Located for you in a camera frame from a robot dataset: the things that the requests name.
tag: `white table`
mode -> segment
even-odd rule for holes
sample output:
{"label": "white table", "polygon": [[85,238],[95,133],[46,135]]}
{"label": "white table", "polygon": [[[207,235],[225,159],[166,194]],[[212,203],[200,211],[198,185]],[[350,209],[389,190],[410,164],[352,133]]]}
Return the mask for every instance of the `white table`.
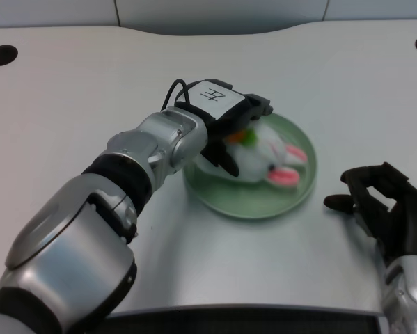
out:
{"label": "white table", "polygon": [[117,311],[252,303],[380,312],[373,241],[323,207],[348,168],[391,162],[417,186],[417,21],[320,22],[261,35],[172,37],[111,27],[0,29],[0,275],[11,242],[114,134],[158,111],[168,87],[217,78],[272,101],[314,143],[299,209],[230,220],[180,173],[139,218],[139,274]]}

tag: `wall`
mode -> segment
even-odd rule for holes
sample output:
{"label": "wall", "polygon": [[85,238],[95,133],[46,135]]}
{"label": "wall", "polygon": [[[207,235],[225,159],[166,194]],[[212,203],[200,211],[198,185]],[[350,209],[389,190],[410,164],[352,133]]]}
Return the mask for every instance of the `wall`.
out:
{"label": "wall", "polygon": [[417,19],[417,0],[0,0],[4,26],[124,26],[154,33],[260,33],[337,19]]}

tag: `stuffed bunny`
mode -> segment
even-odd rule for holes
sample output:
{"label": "stuffed bunny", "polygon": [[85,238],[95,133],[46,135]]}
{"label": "stuffed bunny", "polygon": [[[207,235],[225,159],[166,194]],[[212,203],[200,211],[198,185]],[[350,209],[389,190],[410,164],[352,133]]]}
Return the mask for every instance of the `stuffed bunny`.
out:
{"label": "stuffed bunny", "polygon": [[299,183],[299,174],[291,166],[302,166],[308,161],[303,150],[285,143],[271,127],[259,120],[252,122],[246,130],[229,136],[225,143],[227,152],[239,168],[238,177],[214,166],[202,155],[196,157],[196,165],[205,173],[229,180],[249,183],[265,180],[275,186],[294,187]]}

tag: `cable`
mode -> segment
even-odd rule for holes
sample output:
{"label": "cable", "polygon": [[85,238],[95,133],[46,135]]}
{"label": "cable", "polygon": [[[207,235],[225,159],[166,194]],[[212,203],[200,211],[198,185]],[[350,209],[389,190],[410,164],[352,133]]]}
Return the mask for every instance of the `cable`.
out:
{"label": "cable", "polygon": [[164,104],[162,106],[162,110],[164,110],[168,106],[168,102],[169,102],[169,99],[171,97],[171,94],[173,94],[173,91],[178,84],[181,84],[182,87],[183,87],[183,93],[184,93],[184,96],[185,96],[185,104],[187,105],[187,110],[189,110],[188,88],[187,88],[187,84],[182,79],[175,80],[173,82],[173,84],[171,85],[171,87],[169,88],[168,94],[166,94],[165,101],[164,101]]}

